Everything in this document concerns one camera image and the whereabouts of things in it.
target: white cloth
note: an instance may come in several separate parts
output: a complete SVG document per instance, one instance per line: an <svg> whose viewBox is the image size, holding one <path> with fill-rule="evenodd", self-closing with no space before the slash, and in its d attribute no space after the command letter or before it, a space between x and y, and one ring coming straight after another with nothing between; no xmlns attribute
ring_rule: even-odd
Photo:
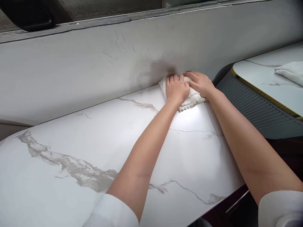
<svg viewBox="0 0 303 227"><path fill-rule="evenodd" d="M139 221L124 202L104 194L83 227L139 227Z"/></svg>
<svg viewBox="0 0 303 227"><path fill-rule="evenodd" d="M262 197L259 227L302 227L303 192L275 191Z"/></svg>
<svg viewBox="0 0 303 227"><path fill-rule="evenodd" d="M266 194L259 203L258 222L259 227L302 227L303 192L275 191ZM139 222L124 202L105 194L83 226L139 227Z"/></svg>
<svg viewBox="0 0 303 227"><path fill-rule="evenodd" d="M164 78L162 80L160 80L159 85L161 87L161 90L164 94L164 98L165 100L167 100L166 98L166 78L167 76L164 76ZM184 77L184 81L192 81L192 79L190 79L189 77L185 76ZM194 104L196 104L197 102L205 102L208 101L207 98L201 97L201 95L199 94L199 92L197 92L195 89L193 89L192 87L190 87L190 92L188 97L185 99L184 102L182 102L181 106L178 108L179 111L183 111L185 109L188 109L190 107L192 107Z"/></svg>
<svg viewBox="0 0 303 227"><path fill-rule="evenodd" d="M275 73L303 87L303 61L293 61L277 67Z"/></svg>

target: gray wall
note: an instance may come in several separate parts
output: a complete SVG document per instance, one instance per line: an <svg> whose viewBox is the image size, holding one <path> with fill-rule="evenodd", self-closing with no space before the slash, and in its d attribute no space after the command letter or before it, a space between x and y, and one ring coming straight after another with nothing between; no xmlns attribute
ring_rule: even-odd
<svg viewBox="0 0 303 227"><path fill-rule="evenodd" d="M27 126L18 126L18 125L6 125L6 124L0 124L0 141L5 139L6 137L22 131L24 129L27 129L29 127Z"/></svg>
<svg viewBox="0 0 303 227"><path fill-rule="evenodd" d="M73 21L161 8L161 0L59 0L59 2Z"/></svg>
<svg viewBox="0 0 303 227"><path fill-rule="evenodd" d="M8 32L19 29L14 25L0 9L0 32Z"/></svg>
<svg viewBox="0 0 303 227"><path fill-rule="evenodd" d="M214 79L229 63L303 39L300 0L220 5L1 43L0 119L36 125L167 72Z"/></svg>

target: hand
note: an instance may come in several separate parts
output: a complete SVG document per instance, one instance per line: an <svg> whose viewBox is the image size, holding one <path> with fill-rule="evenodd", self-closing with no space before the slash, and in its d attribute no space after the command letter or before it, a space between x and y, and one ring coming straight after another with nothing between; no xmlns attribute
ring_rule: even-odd
<svg viewBox="0 0 303 227"><path fill-rule="evenodd" d="M188 81L187 83L205 98L217 90L205 74L196 71L188 71L184 73L184 76L188 76L193 80Z"/></svg>
<svg viewBox="0 0 303 227"><path fill-rule="evenodd" d="M174 101L178 104L178 107L189 95L189 84L184 82L184 76L180 76L178 80L178 75L170 76L166 78L166 98L167 102Z"/></svg>

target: white towel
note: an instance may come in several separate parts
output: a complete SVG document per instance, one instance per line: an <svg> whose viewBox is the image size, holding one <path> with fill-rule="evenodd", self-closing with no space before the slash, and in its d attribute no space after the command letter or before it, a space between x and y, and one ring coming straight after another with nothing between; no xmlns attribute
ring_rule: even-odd
<svg viewBox="0 0 303 227"><path fill-rule="evenodd" d="M293 61L275 68L275 73L303 87L303 61Z"/></svg>
<svg viewBox="0 0 303 227"><path fill-rule="evenodd" d="M161 87L161 90L164 94L165 100L167 100L166 98L166 77L164 76L164 78L162 80L160 80L159 85ZM190 79L189 77L185 76L184 77L184 81L191 81L192 79ZM201 95L199 94L199 92L197 92L195 89L193 89L192 87L190 87L190 92L188 97L185 99L184 102L182 102L181 106L178 108L178 110L181 112L185 109L188 109L190 107L192 107L194 104L196 104L196 102L205 102L208 101L207 98L201 97Z"/></svg>

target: marble countertop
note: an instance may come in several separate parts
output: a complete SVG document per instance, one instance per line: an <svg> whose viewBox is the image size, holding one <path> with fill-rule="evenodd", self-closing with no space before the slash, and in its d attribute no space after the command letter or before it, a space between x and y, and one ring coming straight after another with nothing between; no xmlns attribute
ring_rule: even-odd
<svg viewBox="0 0 303 227"><path fill-rule="evenodd" d="M164 104L156 85L1 141L0 226L81 227ZM177 112L140 226L187 226L243 184L210 103Z"/></svg>
<svg viewBox="0 0 303 227"><path fill-rule="evenodd" d="M233 69L241 78L303 116L303 87L274 71L292 61L303 61L303 42L237 62Z"/></svg>

